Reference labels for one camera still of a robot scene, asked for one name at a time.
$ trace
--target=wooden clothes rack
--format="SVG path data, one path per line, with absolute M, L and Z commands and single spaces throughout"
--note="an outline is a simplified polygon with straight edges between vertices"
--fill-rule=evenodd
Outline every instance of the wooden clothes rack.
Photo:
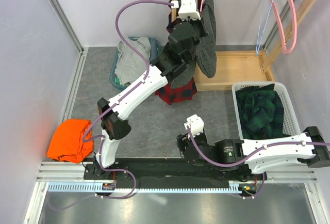
M 297 25 L 310 11 L 316 0 L 303 0 L 296 10 Z M 176 9 L 172 10 L 172 19 L 176 17 Z M 284 30 L 285 38 L 292 36 L 292 22 Z M 217 52 L 217 71 L 213 78 L 207 78 L 196 67 L 194 75 L 198 91 L 230 90 L 233 83 L 244 81 L 275 81 L 271 66 L 282 52 L 282 43 L 279 39 L 272 51 L 267 54 L 260 51 L 223 51 Z

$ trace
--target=clothes hanger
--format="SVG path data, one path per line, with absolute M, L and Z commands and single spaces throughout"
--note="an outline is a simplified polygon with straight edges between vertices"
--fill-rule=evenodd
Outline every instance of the clothes hanger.
M 270 1 L 273 3 L 273 9 L 274 9 L 275 17 L 276 17 L 276 22 L 278 25 L 279 36 L 280 36 L 280 39 L 282 42 L 282 51 L 283 51 L 283 54 L 288 55 L 294 49 L 294 46 L 295 46 L 296 40 L 297 40 L 297 19 L 296 19 L 294 2 L 293 2 L 293 0 L 288 0 L 289 7 L 291 10 L 291 18 L 292 18 L 292 44 L 291 44 L 291 47 L 289 49 L 287 49 L 283 25 L 282 25 L 282 21 L 279 16 L 279 13 L 278 13 L 277 5 L 274 0 L 270 0 Z

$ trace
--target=white laundry basket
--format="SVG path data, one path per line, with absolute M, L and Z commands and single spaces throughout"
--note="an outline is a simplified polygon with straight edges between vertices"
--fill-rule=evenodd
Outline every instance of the white laundry basket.
M 248 87 L 248 86 L 267 86 L 270 84 L 275 84 L 274 86 L 274 91 L 277 92 L 279 95 L 283 108 L 284 108 L 284 120 L 283 120 L 283 134 L 286 135 L 298 135 L 300 134 L 300 128 L 298 125 L 297 118 L 295 116 L 292 103 L 287 91 L 287 88 L 278 82 L 237 82 L 233 84 L 232 86 L 232 91 L 233 91 L 233 98 L 234 98 L 234 106 L 235 106 L 235 113 L 236 113 L 236 120 L 237 120 L 237 126 L 238 126 L 238 133 L 239 133 L 239 138 L 243 139 L 243 134 L 242 134 L 242 127 L 241 127 L 241 121 L 239 118 L 239 113 L 238 113 L 238 106 L 237 106 L 237 99 L 236 99 L 236 91 Z

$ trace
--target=laundry pile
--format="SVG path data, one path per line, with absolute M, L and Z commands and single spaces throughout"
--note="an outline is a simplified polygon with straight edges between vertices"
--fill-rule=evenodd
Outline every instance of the laundry pile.
M 236 92 L 244 139 L 282 138 L 284 108 L 274 84 L 245 87 Z

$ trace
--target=orange cloth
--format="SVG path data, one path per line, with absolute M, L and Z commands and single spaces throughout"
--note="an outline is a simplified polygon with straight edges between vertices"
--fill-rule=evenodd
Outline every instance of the orange cloth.
M 93 141 L 83 142 L 83 135 L 91 125 L 90 120 L 68 119 L 56 129 L 47 156 L 58 161 L 80 163 L 93 151 Z M 86 140 L 92 137 L 92 131 Z

